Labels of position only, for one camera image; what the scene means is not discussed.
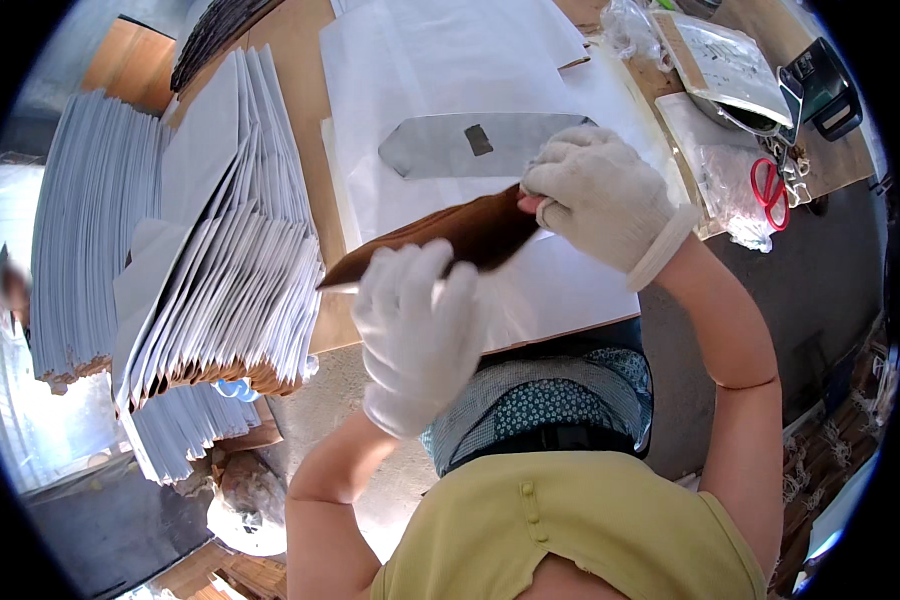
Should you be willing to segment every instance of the metal plate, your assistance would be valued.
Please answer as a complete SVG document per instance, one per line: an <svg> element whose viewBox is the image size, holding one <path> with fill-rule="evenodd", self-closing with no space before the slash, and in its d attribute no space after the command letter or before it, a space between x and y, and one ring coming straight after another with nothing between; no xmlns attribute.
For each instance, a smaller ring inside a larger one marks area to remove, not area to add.
<svg viewBox="0 0 900 600"><path fill-rule="evenodd" d="M432 114L404 120L378 152L405 180L520 177L548 139L577 125L596 124L580 114Z"/></svg>

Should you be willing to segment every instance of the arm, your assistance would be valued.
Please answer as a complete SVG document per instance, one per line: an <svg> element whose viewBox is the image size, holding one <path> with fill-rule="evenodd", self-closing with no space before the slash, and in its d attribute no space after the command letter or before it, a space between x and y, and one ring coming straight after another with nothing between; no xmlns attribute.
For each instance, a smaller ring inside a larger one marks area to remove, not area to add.
<svg viewBox="0 0 900 600"><path fill-rule="evenodd" d="M453 248L374 253L353 303L363 366L373 379L351 414L300 464L287 493L289 598L367 597L380 561L360 534L353 503L399 440L417 438L477 368L487 311L477 270L457 263L439 298L434 286Z"/></svg>
<svg viewBox="0 0 900 600"><path fill-rule="evenodd" d="M699 489L720 500L769 578L783 530L783 445L777 355L767 324L743 285L695 235L656 282L690 317L717 384Z"/></svg>
<svg viewBox="0 0 900 600"><path fill-rule="evenodd" d="M370 587L380 560L353 503L398 444L358 411L300 463L287 492L288 598L353 598Z"/></svg>
<svg viewBox="0 0 900 600"><path fill-rule="evenodd" d="M555 135L521 180L518 207L540 227L626 274L637 292L662 285L690 316L717 403L700 488L720 500L769 576L783 507L777 357L754 301L694 235L690 204L674 206L657 171L610 129Z"/></svg>

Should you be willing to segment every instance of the black device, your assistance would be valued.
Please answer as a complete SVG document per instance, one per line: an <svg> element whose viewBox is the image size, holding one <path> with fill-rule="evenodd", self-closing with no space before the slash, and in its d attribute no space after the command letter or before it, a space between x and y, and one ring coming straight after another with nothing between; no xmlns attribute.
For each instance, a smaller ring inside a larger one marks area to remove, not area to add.
<svg viewBox="0 0 900 600"><path fill-rule="evenodd" d="M823 37L815 39L784 70L803 86L803 123L813 121L823 139L837 141L863 122L863 107L851 74Z"/></svg>
<svg viewBox="0 0 900 600"><path fill-rule="evenodd" d="M797 133L804 116L804 86L782 66L776 67L776 80L780 85L780 92L783 93L783 99L787 101L787 108L793 121L792 127L780 126L776 137L785 145L793 146L797 143Z"/></svg>

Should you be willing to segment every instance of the yellow shirt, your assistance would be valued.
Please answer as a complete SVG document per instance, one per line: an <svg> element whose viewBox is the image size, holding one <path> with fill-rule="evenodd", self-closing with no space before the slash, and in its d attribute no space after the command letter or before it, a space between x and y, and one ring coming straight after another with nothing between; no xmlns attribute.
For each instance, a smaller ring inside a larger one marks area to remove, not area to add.
<svg viewBox="0 0 900 600"><path fill-rule="evenodd" d="M631 600L765 598L750 546L717 499L619 452L485 456L427 492L374 600L510 600L548 553Z"/></svg>

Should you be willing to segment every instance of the black belt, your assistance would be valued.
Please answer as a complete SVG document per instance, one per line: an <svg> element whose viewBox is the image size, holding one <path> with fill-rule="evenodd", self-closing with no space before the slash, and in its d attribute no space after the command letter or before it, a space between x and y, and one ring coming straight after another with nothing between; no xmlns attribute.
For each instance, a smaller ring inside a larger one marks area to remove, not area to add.
<svg viewBox="0 0 900 600"><path fill-rule="evenodd" d="M546 424L532 431L495 441L485 448L471 452L460 460L452 462L447 467L446 473L449 474L474 459L492 454L567 450L600 450L637 456L634 439L625 433L593 425Z"/></svg>

